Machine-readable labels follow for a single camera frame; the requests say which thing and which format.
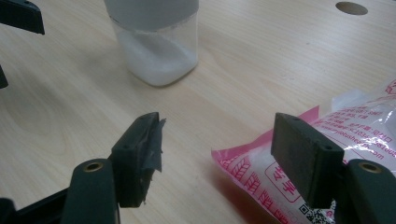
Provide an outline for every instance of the wooden table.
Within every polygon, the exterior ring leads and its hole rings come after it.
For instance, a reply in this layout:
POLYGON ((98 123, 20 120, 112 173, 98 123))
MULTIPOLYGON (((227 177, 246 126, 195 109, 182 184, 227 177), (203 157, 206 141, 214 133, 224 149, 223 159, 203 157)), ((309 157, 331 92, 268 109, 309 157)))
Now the wooden table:
POLYGON ((154 88, 126 68, 103 1, 33 1, 45 35, 0 25, 0 197, 18 208, 67 188, 140 115, 159 111, 163 172, 122 223, 275 223, 225 176, 211 149, 254 140, 275 112, 298 115, 396 74, 396 2, 201 0, 199 64, 154 88))

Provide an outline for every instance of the white powder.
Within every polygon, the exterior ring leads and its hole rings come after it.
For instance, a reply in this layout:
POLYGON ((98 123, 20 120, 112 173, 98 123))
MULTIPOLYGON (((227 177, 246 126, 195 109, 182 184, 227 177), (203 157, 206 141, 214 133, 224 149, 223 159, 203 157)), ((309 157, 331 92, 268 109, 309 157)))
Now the white powder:
POLYGON ((186 49, 158 33, 117 33, 128 68, 153 86, 163 86, 186 75, 197 64, 195 50, 186 49))

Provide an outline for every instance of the red chinese character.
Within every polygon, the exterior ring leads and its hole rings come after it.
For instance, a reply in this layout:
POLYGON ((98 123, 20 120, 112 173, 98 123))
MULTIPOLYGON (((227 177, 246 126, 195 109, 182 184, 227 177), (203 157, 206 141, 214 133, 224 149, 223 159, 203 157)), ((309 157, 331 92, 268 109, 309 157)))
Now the red chinese character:
POLYGON ((289 192, 291 195, 294 195, 294 191, 296 190, 296 187, 291 183, 290 180, 287 182, 283 183, 283 190, 289 192))
POLYGON ((274 171, 274 178, 275 178, 275 181, 277 181, 278 179, 282 179, 282 178, 284 178, 284 177, 286 177, 286 175, 285 175, 285 173, 283 172, 282 168, 281 168, 280 166, 277 166, 277 167, 275 168, 275 171, 274 171))

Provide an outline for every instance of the pink packaging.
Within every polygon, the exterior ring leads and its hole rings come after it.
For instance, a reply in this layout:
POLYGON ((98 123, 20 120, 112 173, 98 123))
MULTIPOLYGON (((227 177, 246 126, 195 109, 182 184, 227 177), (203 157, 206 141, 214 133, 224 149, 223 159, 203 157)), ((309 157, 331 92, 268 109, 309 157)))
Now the pink packaging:
MULTIPOLYGON (((339 108, 321 119, 318 107, 299 117, 342 147, 345 162, 375 161, 396 174, 396 79, 358 96, 352 101, 345 95, 336 98, 339 108)), ((240 147, 214 150, 212 157, 237 186, 281 223, 334 223, 335 203, 330 209, 309 208, 283 173, 271 155, 272 133, 240 147)))

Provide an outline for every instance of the table hole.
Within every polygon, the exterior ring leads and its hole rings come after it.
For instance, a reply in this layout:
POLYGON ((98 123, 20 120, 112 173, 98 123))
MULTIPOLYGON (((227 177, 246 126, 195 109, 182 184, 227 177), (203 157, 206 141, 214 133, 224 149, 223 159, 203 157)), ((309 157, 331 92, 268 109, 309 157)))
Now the table hole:
POLYGON ((351 3, 351 2, 339 2, 335 4, 335 6, 342 12, 345 12, 350 15, 361 16, 367 14, 369 11, 366 7, 351 3))

